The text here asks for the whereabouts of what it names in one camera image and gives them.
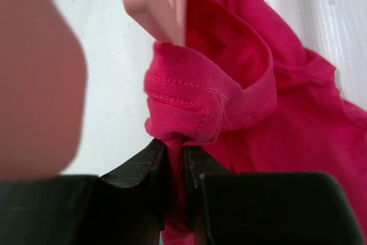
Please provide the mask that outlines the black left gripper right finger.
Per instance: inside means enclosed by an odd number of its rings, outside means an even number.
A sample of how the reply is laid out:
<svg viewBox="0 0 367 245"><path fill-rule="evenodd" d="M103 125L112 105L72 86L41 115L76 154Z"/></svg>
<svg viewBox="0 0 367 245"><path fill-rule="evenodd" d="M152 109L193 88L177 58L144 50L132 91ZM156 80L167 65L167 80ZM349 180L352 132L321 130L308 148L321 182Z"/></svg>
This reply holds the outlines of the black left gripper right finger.
<svg viewBox="0 0 367 245"><path fill-rule="evenodd" d="M183 154L195 244L364 243L344 191L326 173L233 173L199 146Z"/></svg>

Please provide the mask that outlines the red t shirt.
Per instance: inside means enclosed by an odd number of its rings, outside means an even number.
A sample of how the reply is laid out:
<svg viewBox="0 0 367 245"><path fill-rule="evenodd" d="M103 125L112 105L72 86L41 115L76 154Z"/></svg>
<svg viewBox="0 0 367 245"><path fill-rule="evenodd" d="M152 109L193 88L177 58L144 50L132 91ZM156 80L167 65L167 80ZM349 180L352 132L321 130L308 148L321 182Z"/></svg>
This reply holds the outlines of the red t shirt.
<svg viewBox="0 0 367 245"><path fill-rule="evenodd" d="M146 131L172 166L164 244L192 244L183 146L234 172L322 171L366 228L366 112L341 98L335 68L264 0L187 0L186 46L156 42Z"/></svg>

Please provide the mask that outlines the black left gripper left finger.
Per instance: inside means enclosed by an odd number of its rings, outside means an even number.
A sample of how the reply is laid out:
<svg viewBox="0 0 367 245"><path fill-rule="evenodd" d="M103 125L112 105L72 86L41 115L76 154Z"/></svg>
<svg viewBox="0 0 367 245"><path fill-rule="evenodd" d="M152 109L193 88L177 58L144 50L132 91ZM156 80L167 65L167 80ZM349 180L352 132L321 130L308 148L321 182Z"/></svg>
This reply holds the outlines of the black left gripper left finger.
<svg viewBox="0 0 367 245"><path fill-rule="evenodd" d="M152 140L114 170L1 183L2 244L158 244L166 146Z"/></svg>

